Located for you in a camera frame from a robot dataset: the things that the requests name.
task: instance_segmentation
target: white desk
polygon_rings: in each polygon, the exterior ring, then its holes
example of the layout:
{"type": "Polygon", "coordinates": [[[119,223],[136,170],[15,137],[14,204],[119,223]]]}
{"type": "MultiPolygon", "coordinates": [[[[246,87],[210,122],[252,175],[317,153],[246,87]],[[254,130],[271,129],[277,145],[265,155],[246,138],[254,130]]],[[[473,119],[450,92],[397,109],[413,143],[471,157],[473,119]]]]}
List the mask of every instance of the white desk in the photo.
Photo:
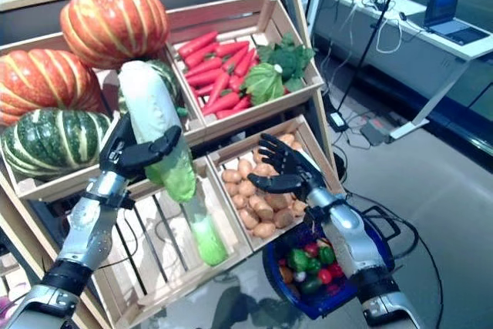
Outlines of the white desk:
{"type": "MultiPolygon", "coordinates": [[[[339,15],[335,20],[337,1],[324,1],[315,30],[317,34],[334,41],[336,45],[351,50],[353,55],[361,55],[370,37],[371,25],[376,23],[380,12],[365,7],[362,0],[339,0],[339,15]],[[351,25],[354,42],[351,45],[349,26],[345,25],[342,29],[340,27],[354,6],[356,13],[351,25]]],[[[410,42],[402,43],[401,47],[392,54],[381,54],[377,52],[376,46],[372,45],[367,54],[367,63],[429,99],[411,122],[391,133],[394,139],[399,139],[428,123],[426,120],[428,114],[459,80],[468,68],[469,62],[493,51],[493,35],[461,46],[438,35],[419,32],[418,30],[421,30],[419,26],[400,20],[399,12],[403,12],[406,16],[415,15],[426,10],[424,5],[411,0],[392,0],[392,2],[391,9],[384,15],[387,24],[382,30],[381,41],[384,45],[395,45],[397,40],[395,30],[400,26],[403,35],[410,39],[410,42]]]]}

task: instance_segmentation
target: potato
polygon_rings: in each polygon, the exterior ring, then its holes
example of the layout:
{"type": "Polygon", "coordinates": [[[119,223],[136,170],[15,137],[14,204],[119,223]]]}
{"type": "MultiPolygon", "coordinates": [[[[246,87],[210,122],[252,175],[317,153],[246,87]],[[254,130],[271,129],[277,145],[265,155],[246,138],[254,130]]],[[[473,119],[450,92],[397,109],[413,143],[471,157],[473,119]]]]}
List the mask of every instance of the potato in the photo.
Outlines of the potato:
{"type": "Polygon", "coordinates": [[[274,210],[265,200],[255,203],[253,210],[259,215],[262,221],[271,221],[274,218],[274,210]]]}
{"type": "Polygon", "coordinates": [[[300,217],[305,214],[305,208],[307,208],[307,205],[300,200],[295,200],[294,203],[291,205],[290,210],[293,212],[293,215],[295,217],[300,217]]]}
{"type": "Polygon", "coordinates": [[[274,224],[277,229],[288,227],[294,222],[294,216],[289,209],[276,212],[274,215],[274,224]]]}
{"type": "Polygon", "coordinates": [[[249,180],[243,180],[238,186],[238,193],[245,197],[252,196],[256,190],[257,188],[249,180]]]}
{"type": "Polygon", "coordinates": [[[293,142],[293,144],[291,144],[291,148],[294,150],[302,150],[303,146],[300,142],[293,142]]]}
{"type": "Polygon", "coordinates": [[[253,173],[258,176],[269,176],[273,167],[267,163],[259,163],[253,169],[253,173]]]}
{"type": "Polygon", "coordinates": [[[239,183],[241,181],[241,173],[236,170],[224,170],[221,177],[226,183],[239,183]]]}
{"type": "Polygon", "coordinates": [[[247,206],[246,204],[248,203],[248,199],[241,194],[237,194],[232,199],[237,210],[241,210],[247,206]]]}
{"type": "Polygon", "coordinates": [[[293,282],[293,271],[289,267],[279,266],[279,272],[285,284],[291,284],[293,282]]]}
{"type": "Polygon", "coordinates": [[[267,221],[265,223],[259,223],[255,229],[253,229],[253,235],[262,239],[267,239],[273,236],[275,231],[276,225],[270,221],[267,221]]]}
{"type": "Polygon", "coordinates": [[[250,207],[254,208],[257,203],[260,201],[263,201],[263,198],[261,196],[257,196],[256,194],[253,194],[249,199],[248,199],[248,204],[250,207]]]}
{"type": "Polygon", "coordinates": [[[255,161],[255,163],[263,163],[262,158],[266,158],[266,157],[267,156],[264,156],[263,154],[259,153],[258,148],[253,151],[253,161],[255,161]]]}
{"type": "Polygon", "coordinates": [[[240,219],[243,221],[243,225],[249,230],[256,227],[260,221],[255,211],[248,207],[240,210],[240,219]]]}
{"type": "Polygon", "coordinates": [[[233,183],[224,183],[226,191],[230,196],[236,196],[238,194],[238,186],[233,183]]]}
{"type": "Polygon", "coordinates": [[[291,146],[294,142],[294,135],[293,134],[284,134],[279,137],[279,140],[283,143],[285,143],[288,146],[291,146]]]}
{"type": "Polygon", "coordinates": [[[241,177],[246,180],[249,173],[253,170],[252,163],[248,159],[240,159],[238,162],[238,171],[241,177]]]}
{"type": "Polygon", "coordinates": [[[274,211],[283,210],[288,208],[288,206],[293,202],[291,194],[267,194],[265,200],[271,206],[274,211]]]}

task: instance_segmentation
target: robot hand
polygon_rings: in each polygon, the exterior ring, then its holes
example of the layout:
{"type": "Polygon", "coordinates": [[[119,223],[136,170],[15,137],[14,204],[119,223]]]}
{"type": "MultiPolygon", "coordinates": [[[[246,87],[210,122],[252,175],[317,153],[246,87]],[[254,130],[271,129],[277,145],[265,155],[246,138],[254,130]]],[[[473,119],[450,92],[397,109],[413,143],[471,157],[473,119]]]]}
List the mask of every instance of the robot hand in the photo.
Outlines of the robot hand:
{"type": "Polygon", "coordinates": [[[251,173],[248,179],[257,188],[268,193],[293,192],[299,200],[306,201],[313,189],[325,187],[324,176],[304,154],[270,134],[260,137],[259,154],[266,156],[262,161],[272,165],[279,175],[262,177],[251,173]]]}

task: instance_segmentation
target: green pepper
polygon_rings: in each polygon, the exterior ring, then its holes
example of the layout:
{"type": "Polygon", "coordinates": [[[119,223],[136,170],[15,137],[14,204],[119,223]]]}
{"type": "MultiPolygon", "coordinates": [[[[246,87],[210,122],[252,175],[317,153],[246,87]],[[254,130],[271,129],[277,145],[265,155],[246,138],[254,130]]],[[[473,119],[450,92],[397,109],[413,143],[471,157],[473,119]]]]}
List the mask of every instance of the green pepper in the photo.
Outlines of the green pepper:
{"type": "Polygon", "coordinates": [[[322,268],[322,264],[316,258],[310,258],[308,260],[307,272],[312,275],[317,275],[318,270],[322,268]]]}
{"type": "Polygon", "coordinates": [[[320,288],[321,285],[322,280],[318,277],[309,277],[300,285],[300,288],[303,294],[313,294],[318,290],[318,288],[320,288]]]}
{"type": "Polygon", "coordinates": [[[334,251],[330,247],[322,247],[318,251],[318,258],[322,264],[332,264],[336,260],[334,251]]]}
{"type": "Polygon", "coordinates": [[[304,250],[293,249],[287,257],[287,266],[293,270],[300,272],[305,271],[308,267],[309,258],[305,254],[304,250]]]}

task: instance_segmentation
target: vegetable stand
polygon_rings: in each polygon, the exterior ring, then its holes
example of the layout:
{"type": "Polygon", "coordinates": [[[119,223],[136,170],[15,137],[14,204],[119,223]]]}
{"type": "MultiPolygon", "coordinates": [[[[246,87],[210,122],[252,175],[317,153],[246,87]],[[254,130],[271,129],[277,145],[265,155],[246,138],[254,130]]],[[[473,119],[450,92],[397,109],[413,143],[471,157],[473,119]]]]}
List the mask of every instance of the vegetable stand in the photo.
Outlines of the vegetable stand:
{"type": "MultiPolygon", "coordinates": [[[[49,1],[53,0],[5,0],[2,10],[49,1]]],[[[176,48],[180,44],[205,33],[211,25],[217,27],[221,41],[245,40],[251,45],[266,45],[270,42],[279,42],[282,34],[292,32],[297,44],[302,42],[310,46],[300,0],[295,0],[295,5],[299,34],[284,11],[280,0],[229,0],[169,10],[169,17],[173,20],[172,33],[161,58],[173,60],[173,71],[179,77],[183,99],[189,110],[184,129],[190,146],[237,132],[261,119],[267,119],[276,113],[294,108],[312,99],[317,108],[316,114],[320,121],[318,129],[322,132],[326,156],[303,118],[284,123],[282,130],[286,129],[296,133],[303,148],[314,157],[317,163],[321,164],[324,171],[331,174],[330,182],[334,181],[334,189],[341,190],[335,175],[334,159],[330,150],[327,123],[320,97],[319,87],[322,80],[313,62],[306,70],[304,87],[301,90],[277,101],[217,120],[214,116],[204,117],[202,115],[200,103],[195,100],[184,80],[183,66],[174,58],[176,48]],[[194,12],[201,16],[193,17],[194,12]]],[[[57,33],[7,45],[2,47],[1,51],[4,54],[13,49],[33,48],[67,50],[68,46],[62,34],[57,33]]],[[[108,71],[97,72],[106,98],[114,96],[116,74],[108,71]]],[[[281,129],[274,128],[273,132],[278,133],[276,130],[281,129]]],[[[252,147],[254,140],[249,138],[246,143],[242,143],[242,151],[247,151],[249,147],[252,147]]],[[[215,223],[221,226],[218,230],[228,253],[226,261],[216,267],[204,265],[197,255],[188,223],[184,215],[180,213],[179,205],[170,201],[166,197],[166,192],[148,180],[134,183],[129,190],[139,202],[136,210],[121,212],[118,228],[113,235],[115,243],[107,264],[118,263],[126,258],[128,260],[105,267],[95,273],[94,281],[102,305],[91,295],[91,292],[86,291],[82,295],[82,301],[75,315],[75,322],[80,328],[132,327],[158,312],[171,301],[189,293],[220,271],[239,263],[251,255],[254,250],[258,250],[261,244],[266,243],[264,241],[253,242],[238,220],[233,204],[220,180],[220,174],[217,172],[218,158],[221,158],[219,154],[213,154],[209,159],[196,159],[194,163],[203,186],[206,206],[212,213],[215,223]],[[127,222],[133,230],[137,230],[136,239],[139,248],[133,256],[135,241],[132,233],[129,232],[127,222]]],[[[85,187],[90,177],[97,175],[98,168],[92,166],[47,183],[39,183],[37,180],[18,176],[5,163],[2,163],[1,170],[2,191],[0,196],[2,196],[3,203],[0,226],[11,240],[16,241],[19,251],[33,266],[35,272],[42,276],[42,265],[49,266],[55,259],[59,248],[32,212],[27,200],[51,201],[78,193],[85,187]],[[17,238],[15,233],[18,230],[26,230],[26,242],[17,238]]]]}

